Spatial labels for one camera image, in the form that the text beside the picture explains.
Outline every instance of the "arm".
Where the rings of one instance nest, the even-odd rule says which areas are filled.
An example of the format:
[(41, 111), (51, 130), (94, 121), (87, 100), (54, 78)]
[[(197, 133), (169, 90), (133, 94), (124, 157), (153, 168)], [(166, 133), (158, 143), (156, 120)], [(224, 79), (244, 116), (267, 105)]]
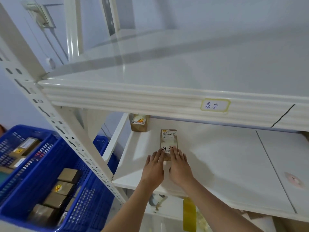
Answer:
[(164, 151), (154, 152), (147, 157), (141, 181), (133, 195), (122, 206), (102, 232), (138, 232), (152, 192), (163, 182)]
[(194, 177), (186, 154), (176, 147), (171, 151), (171, 180), (180, 186), (199, 208), (214, 232), (262, 232), (243, 216), (210, 193)]

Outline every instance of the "white metal upright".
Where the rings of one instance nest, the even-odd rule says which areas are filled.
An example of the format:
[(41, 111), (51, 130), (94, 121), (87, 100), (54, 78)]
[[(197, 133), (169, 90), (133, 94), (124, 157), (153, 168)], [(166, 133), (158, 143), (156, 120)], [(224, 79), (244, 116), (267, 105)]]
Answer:
[(100, 156), (92, 140), (74, 115), (74, 108), (58, 107), (50, 103), (37, 84), (46, 74), (36, 56), (0, 3), (0, 63), (6, 75), (28, 100), (71, 146), (116, 198), (124, 203), (127, 196), (122, 188), (111, 184), (113, 177), (107, 163)]

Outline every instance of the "blue crate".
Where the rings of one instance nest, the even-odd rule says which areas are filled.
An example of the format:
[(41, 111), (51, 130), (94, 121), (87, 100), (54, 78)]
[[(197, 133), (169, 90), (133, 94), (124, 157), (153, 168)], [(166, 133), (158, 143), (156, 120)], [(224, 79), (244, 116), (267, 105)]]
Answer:
[[(98, 151), (104, 153), (108, 139), (97, 136), (94, 144)], [(108, 166), (115, 172), (119, 161), (112, 155)], [(43, 203), (57, 177), (63, 168), (80, 169), (82, 177), (76, 184), (81, 186), (74, 203), (72, 204), (64, 222), (60, 227), (39, 227), (27, 221), (27, 217), (37, 203)], [(29, 176), (19, 185), (14, 193), (0, 207), (0, 219), (41, 232), (86, 232), (92, 228), (102, 230), (109, 213), (114, 196), (107, 187), (90, 171), (90, 168), (76, 155), (70, 146), (59, 139), (50, 152), (45, 155)], [(101, 218), (101, 224), (95, 219)]]
[(0, 184), (0, 206), (57, 140), (50, 130), (26, 125), (16, 125), (0, 137), (0, 166), (7, 167), (13, 163), (15, 158), (10, 157), (9, 153), (28, 137), (39, 139), (41, 144), (26, 157), (24, 164), (19, 165), (7, 179)]

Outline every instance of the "yellow strip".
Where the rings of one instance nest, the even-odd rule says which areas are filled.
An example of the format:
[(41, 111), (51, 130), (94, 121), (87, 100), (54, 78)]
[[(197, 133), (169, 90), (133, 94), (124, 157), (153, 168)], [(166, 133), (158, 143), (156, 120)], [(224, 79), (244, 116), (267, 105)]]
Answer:
[(183, 199), (182, 227), (184, 231), (196, 232), (196, 207), (189, 197)]

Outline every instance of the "electrical outlet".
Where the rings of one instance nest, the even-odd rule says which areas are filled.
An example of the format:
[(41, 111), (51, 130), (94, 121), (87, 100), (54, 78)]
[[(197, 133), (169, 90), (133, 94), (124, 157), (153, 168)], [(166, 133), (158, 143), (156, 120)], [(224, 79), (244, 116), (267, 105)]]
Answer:
[(43, 28), (54, 28), (55, 25), (44, 5), (37, 4), (33, 1), (22, 1), (22, 6), (29, 12), (35, 22), (38, 23), (38, 16), (40, 16), (40, 23)]

